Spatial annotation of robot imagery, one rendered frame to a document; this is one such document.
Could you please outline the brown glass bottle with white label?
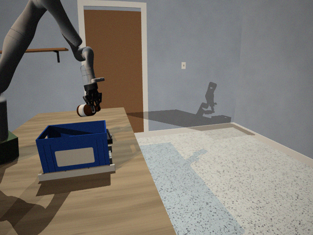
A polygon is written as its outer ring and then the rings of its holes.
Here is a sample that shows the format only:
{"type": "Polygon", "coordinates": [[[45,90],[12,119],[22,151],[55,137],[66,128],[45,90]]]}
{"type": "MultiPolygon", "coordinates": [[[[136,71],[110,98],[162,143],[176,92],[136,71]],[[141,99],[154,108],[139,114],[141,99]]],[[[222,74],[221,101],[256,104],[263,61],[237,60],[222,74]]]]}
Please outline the brown glass bottle with white label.
{"type": "MultiPolygon", "coordinates": [[[[99,112],[101,110],[101,108],[99,106],[95,106],[95,110],[96,110],[96,112],[99,112]]],[[[88,106],[87,104],[82,104],[82,105],[79,105],[77,107],[77,114],[80,117],[93,116],[93,115],[95,115],[96,112],[93,113],[91,111],[91,107],[88,106]]]]}

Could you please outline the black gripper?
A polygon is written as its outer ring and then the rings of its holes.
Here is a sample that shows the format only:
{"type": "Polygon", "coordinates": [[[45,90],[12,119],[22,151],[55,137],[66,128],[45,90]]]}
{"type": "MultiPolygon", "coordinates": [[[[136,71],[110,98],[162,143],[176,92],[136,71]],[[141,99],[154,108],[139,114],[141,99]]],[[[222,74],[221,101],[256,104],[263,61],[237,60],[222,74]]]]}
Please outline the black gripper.
{"type": "Polygon", "coordinates": [[[83,96],[83,99],[88,106],[91,106],[91,111],[94,113],[96,112],[94,102],[96,106],[100,106],[99,104],[102,102],[102,93],[97,91],[97,83],[84,85],[84,89],[86,95],[83,96]]]}

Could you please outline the blue crate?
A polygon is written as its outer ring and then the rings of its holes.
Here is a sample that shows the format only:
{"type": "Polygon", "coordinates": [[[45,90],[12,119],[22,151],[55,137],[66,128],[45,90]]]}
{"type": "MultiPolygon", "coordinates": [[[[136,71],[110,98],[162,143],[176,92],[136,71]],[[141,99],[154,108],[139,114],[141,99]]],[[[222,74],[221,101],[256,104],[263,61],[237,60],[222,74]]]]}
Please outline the blue crate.
{"type": "Polygon", "coordinates": [[[36,145],[43,173],[110,165],[105,120],[48,125],[36,145]]]}

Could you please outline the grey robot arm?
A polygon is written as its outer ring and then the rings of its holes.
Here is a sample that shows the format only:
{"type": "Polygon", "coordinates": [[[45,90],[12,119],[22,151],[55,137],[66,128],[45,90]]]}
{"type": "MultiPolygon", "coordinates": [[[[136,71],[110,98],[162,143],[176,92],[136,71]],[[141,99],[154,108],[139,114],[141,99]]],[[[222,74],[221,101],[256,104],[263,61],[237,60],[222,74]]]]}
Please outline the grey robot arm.
{"type": "Polygon", "coordinates": [[[60,0],[29,0],[3,43],[0,59],[0,141],[8,138],[7,100],[3,92],[9,87],[17,65],[34,38],[37,24],[47,10],[56,20],[74,57],[78,61],[85,61],[85,64],[81,66],[83,84],[105,81],[104,77],[95,77],[94,52],[88,46],[79,48],[82,39],[70,22],[60,0]]]}

